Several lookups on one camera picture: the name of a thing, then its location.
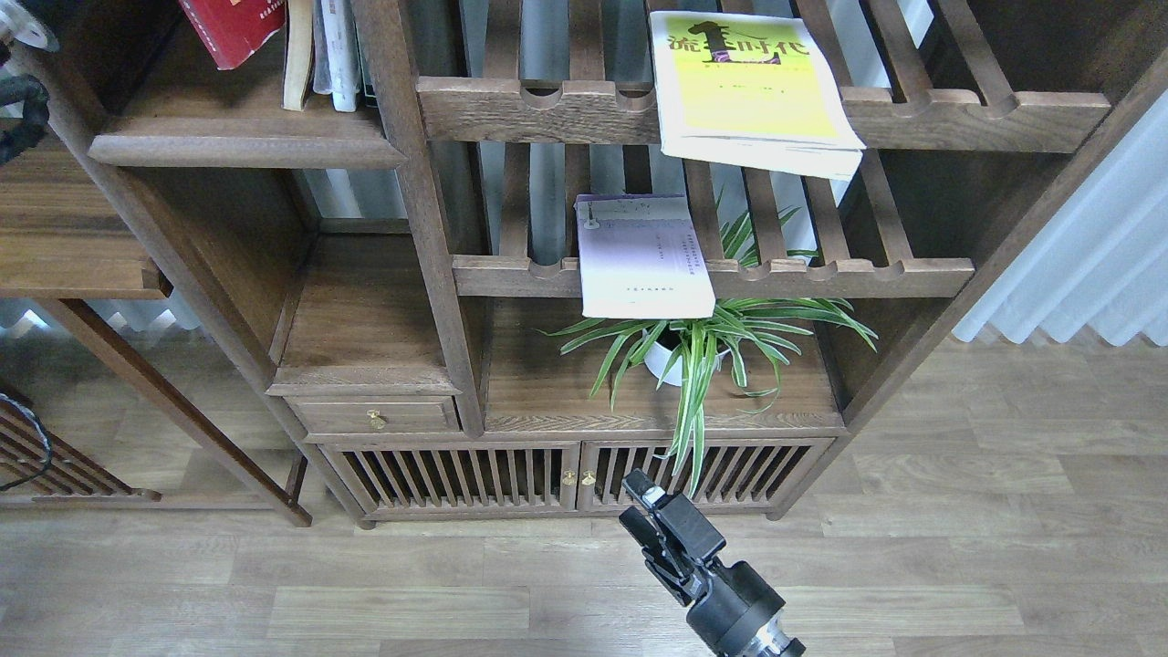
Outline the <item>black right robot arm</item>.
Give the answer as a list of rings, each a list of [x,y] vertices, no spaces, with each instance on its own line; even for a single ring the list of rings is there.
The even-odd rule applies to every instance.
[[[784,599],[745,561],[717,556],[723,537],[687,495],[667,495],[647,473],[631,470],[624,489],[638,502],[619,521],[640,544],[647,569],[688,609],[687,623],[717,656],[801,656],[805,645],[783,632]]]

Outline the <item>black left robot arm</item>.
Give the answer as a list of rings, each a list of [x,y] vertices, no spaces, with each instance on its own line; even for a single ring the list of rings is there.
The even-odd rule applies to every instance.
[[[68,1],[4,1],[4,64],[11,58],[12,44],[25,43],[43,51],[60,51],[61,42],[57,32],[72,14]],[[1,162],[7,165],[26,150],[36,147],[47,133],[50,120],[50,94],[40,78],[30,74],[18,74],[1,82],[1,104],[4,108],[20,104],[20,120],[12,129],[4,130],[1,138]],[[35,435],[40,437],[43,448],[41,466],[34,473],[21,475],[20,478],[4,485],[4,491],[18,487],[46,475],[53,465],[53,441],[47,436],[46,427],[32,409],[4,392],[4,404],[13,412],[20,412],[32,424]]]

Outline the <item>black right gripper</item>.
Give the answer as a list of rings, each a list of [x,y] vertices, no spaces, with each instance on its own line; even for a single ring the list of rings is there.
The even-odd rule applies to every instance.
[[[723,537],[684,495],[666,495],[642,469],[623,487],[648,513],[627,507],[619,523],[648,569],[688,609],[687,623],[717,656],[785,656],[784,600],[745,561],[726,567]]]

